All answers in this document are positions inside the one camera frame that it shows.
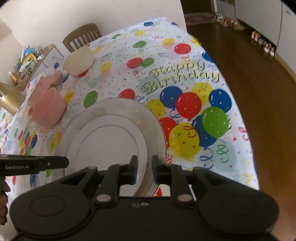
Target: dining table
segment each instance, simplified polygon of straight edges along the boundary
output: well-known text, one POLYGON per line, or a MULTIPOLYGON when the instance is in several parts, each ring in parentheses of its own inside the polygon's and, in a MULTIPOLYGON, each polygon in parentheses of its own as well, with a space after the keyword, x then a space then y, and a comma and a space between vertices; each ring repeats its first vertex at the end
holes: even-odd
MULTIPOLYGON (((1 108, 1 154, 53 156, 79 113, 105 99, 128 98, 145 105, 159 120, 166 140, 166 163, 180 165, 183 170, 204 167, 259 189, 239 107, 198 39, 177 23, 159 17, 100 37, 87 46, 94 56, 87 71, 71 76, 61 59, 28 83, 25 100, 14 115, 1 108), (55 88, 64 97, 66 109, 54 127, 43 129, 31 120, 33 107, 28 106, 28 98, 42 76, 57 71, 63 78, 55 88)), ((11 188, 8 195, 15 199, 53 181, 53 172, 6 177, 11 188)), ((161 186, 155 193, 163 195, 169 195, 169 187, 161 186)))

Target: red balloon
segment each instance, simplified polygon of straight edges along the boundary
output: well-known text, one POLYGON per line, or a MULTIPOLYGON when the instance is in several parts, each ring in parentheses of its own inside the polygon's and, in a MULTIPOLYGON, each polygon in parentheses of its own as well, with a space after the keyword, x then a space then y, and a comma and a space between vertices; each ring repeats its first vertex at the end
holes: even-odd
POLYGON ((141 58, 133 58, 128 61, 127 66, 130 69, 138 68, 142 62, 143 60, 141 58))
POLYGON ((118 98, 132 99, 134 100, 136 97, 135 92, 132 89, 126 89, 120 92, 118 98))
POLYGON ((12 176, 12 184, 15 185, 15 182, 17 180, 17 176, 12 176))
POLYGON ((170 143, 168 141, 168 137, 170 135, 171 130, 177 125, 177 123, 170 117, 164 117, 159 120, 161 127, 163 128, 163 132, 165 134, 167 148, 170 147, 170 143))
POLYGON ((188 120, 195 117, 202 108, 202 102, 197 94, 186 92, 176 100, 176 110, 188 120))
POLYGON ((189 44, 178 44, 174 48, 174 51, 179 54, 186 54, 191 51, 191 47, 189 44))
POLYGON ((89 70, 84 71, 82 74, 80 74, 80 75, 78 76, 78 78, 82 78, 83 76, 85 76, 85 75, 87 74, 88 71, 89 71, 89 70))

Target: blue balloon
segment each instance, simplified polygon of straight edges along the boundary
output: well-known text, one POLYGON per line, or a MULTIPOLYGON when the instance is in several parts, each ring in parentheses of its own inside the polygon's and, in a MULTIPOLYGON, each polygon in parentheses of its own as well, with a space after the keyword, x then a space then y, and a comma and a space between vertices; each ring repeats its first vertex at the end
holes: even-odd
POLYGON ((209 95, 209 101, 212 106, 227 112, 231 109, 232 102, 229 95, 222 89, 215 89, 209 95))
POLYGON ((160 93, 159 99, 165 107, 175 109, 176 101, 182 94, 183 92, 179 87, 169 86, 160 93))
POLYGON ((32 149, 35 147, 36 143, 37 143, 37 135, 35 135, 32 140, 31 140, 31 147, 32 149))
POLYGON ((211 63, 214 63, 214 61, 211 59, 211 57, 208 55, 207 52, 203 52, 203 53, 202 53, 202 57, 203 57, 205 60, 207 60, 207 61, 209 61, 209 62, 211 62, 211 63))
POLYGON ((202 116, 199 115, 198 117, 196 117, 193 122, 191 123, 191 125, 194 127, 194 129, 196 130, 196 132, 198 133, 198 136, 200 138, 200 146, 201 147, 208 147, 213 145, 216 142, 216 138, 211 137, 203 128, 202 126, 202 116))
POLYGON ((56 62, 55 64, 54 64, 54 69, 57 69, 59 67, 59 62, 56 62))
POLYGON ((67 73, 63 79, 63 83, 69 78, 69 73, 67 73))
POLYGON ((146 26, 146 27, 147 27, 147 26, 151 26, 151 25, 153 25, 153 22, 151 22, 151 21, 149 21, 149 22, 145 22, 145 23, 144 23, 144 26, 146 26))

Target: bottle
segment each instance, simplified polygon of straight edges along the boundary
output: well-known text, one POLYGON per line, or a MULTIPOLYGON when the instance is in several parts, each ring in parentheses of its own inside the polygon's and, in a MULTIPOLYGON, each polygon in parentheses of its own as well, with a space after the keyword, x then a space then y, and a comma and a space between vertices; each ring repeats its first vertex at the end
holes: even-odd
POLYGON ((8 72, 14 86, 18 85, 20 83, 20 75, 17 72, 8 72))

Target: chair backrest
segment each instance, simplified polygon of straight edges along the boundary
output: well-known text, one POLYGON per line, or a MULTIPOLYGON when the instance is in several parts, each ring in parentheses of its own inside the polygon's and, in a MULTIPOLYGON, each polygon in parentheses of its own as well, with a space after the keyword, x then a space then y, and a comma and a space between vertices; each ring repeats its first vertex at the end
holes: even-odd
POLYGON ((63 44, 71 53, 73 53, 75 50, 100 37, 102 37, 102 35, 99 32, 98 27, 94 23, 88 23, 69 33, 67 37, 64 38, 63 44))

